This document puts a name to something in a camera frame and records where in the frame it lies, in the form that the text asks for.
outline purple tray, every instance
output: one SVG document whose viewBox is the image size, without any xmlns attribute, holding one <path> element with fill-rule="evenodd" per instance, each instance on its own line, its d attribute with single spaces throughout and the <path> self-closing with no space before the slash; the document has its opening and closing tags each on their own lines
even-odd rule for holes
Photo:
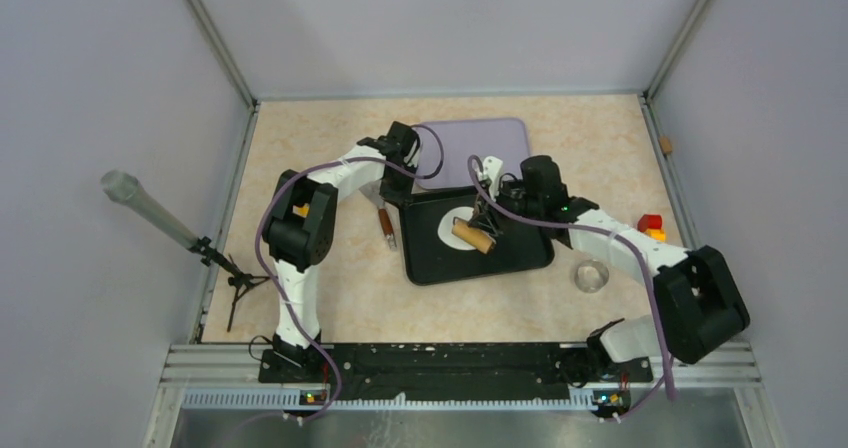
<svg viewBox="0 0 848 448">
<path fill-rule="evenodd" d="M 468 157 L 480 159 L 497 156 L 504 161 L 504 172 L 521 177 L 521 162 L 530 156 L 527 128 L 518 118 L 489 118 L 476 120 L 427 121 L 439 135 L 445 147 L 445 164 L 442 171 L 430 180 L 417 180 L 425 190 L 459 188 L 471 184 L 468 175 Z M 432 173 L 439 164 L 439 146 L 426 130 L 421 136 L 421 156 L 418 173 Z"/>
</svg>

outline white wall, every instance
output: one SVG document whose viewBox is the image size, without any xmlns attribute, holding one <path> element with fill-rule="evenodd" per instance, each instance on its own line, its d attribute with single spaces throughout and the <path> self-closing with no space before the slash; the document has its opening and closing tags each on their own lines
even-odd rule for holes
<svg viewBox="0 0 848 448">
<path fill-rule="evenodd" d="M 789 446 L 844 446 L 848 0 L 715 0 L 659 99 Z"/>
<path fill-rule="evenodd" d="M 695 0 L 204 0 L 255 96 L 644 89 Z"/>
<path fill-rule="evenodd" d="M 182 0 L 0 6 L 0 445 L 138 446 L 202 265 L 99 179 L 210 232 L 246 110 Z"/>
</svg>

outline red block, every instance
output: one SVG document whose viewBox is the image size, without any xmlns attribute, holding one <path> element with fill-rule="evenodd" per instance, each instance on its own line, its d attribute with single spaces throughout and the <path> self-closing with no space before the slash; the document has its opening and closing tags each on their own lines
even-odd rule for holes
<svg viewBox="0 0 848 448">
<path fill-rule="evenodd" d="M 662 216 L 660 215 L 642 215 L 639 218 L 639 223 L 636 224 L 636 229 L 644 233 L 646 230 L 661 230 Z"/>
</svg>

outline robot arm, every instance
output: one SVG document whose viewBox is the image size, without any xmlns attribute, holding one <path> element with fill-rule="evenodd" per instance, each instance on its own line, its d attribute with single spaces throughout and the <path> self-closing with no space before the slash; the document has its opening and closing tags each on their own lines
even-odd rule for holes
<svg viewBox="0 0 848 448">
<path fill-rule="evenodd" d="M 605 236 L 576 229 L 542 229 L 547 236 L 641 282 L 643 276 L 636 257 L 614 239 L 615 235 L 638 248 L 653 278 L 665 339 L 675 358 L 696 363 L 750 323 L 730 269 L 716 249 L 703 246 L 688 251 L 657 241 L 615 220 L 597 204 L 569 196 L 559 167 L 548 156 L 534 156 L 522 162 L 521 180 L 503 181 L 499 161 L 487 157 L 477 172 L 498 205 L 536 220 L 591 226 L 613 233 Z M 468 226 L 496 240 L 500 234 L 497 227 L 514 222 L 478 200 Z M 593 333 L 590 343 L 593 338 L 599 339 L 610 361 L 616 363 L 660 354 L 651 316 L 611 323 Z"/>
<path fill-rule="evenodd" d="M 336 205 L 364 185 L 382 180 L 380 194 L 396 204 L 405 201 L 412 180 L 385 167 L 382 163 L 345 163 L 356 157 L 387 160 L 414 172 L 418 165 L 420 139 L 415 131 L 395 122 L 386 136 L 365 138 L 343 157 L 341 165 L 316 171 L 295 183 L 274 206 L 263 230 L 277 276 L 286 288 L 289 303 L 311 338 L 317 338 L 321 327 L 317 316 L 318 265 L 333 243 Z M 276 190 L 297 172 L 284 172 Z M 294 326 L 280 300 L 280 322 L 274 344 L 281 356 L 299 364 L 302 351 L 309 342 Z"/>
</svg>

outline yellow block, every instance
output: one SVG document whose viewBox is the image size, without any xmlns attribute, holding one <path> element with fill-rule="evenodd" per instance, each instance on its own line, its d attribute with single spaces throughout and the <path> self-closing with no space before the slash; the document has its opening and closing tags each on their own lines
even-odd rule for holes
<svg viewBox="0 0 848 448">
<path fill-rule="evenodd" d="M 647 230 L 645 230 L 645 234 L 657 241 L 662 241 L 663 243 L 665 243 L 665 232 L 663 230 L 654 230 L 648 228 Z"/>
</svg>

